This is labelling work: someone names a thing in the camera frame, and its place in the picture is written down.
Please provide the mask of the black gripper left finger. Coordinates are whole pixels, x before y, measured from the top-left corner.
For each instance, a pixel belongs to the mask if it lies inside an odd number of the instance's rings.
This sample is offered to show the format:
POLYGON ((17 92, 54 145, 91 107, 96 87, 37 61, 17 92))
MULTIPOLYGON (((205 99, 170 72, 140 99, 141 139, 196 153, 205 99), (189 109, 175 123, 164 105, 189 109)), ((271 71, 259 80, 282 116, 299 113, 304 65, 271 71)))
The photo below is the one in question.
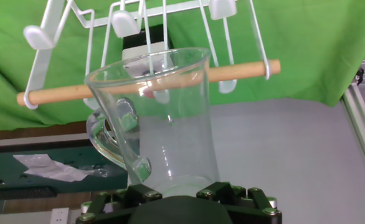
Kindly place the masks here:
POLYGON ((128 223, 141 205, 160 200, 163 195, 143 184, 129 185, 112 194, 101 192, 88 206, 86 213, 76 218, 78 224, 128 223))

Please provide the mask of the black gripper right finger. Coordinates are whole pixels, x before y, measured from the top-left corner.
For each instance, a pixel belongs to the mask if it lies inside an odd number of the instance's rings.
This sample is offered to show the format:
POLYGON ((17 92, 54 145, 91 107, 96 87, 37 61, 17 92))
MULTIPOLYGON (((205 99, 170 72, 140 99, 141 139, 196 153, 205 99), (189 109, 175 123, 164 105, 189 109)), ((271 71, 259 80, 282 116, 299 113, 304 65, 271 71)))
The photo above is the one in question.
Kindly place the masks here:
POLYGON ((197 198, 220 205, 215 212, 222 223, 282 224, 282 212, 273 207, 263 190, 215 182, 196 193, 197 198))

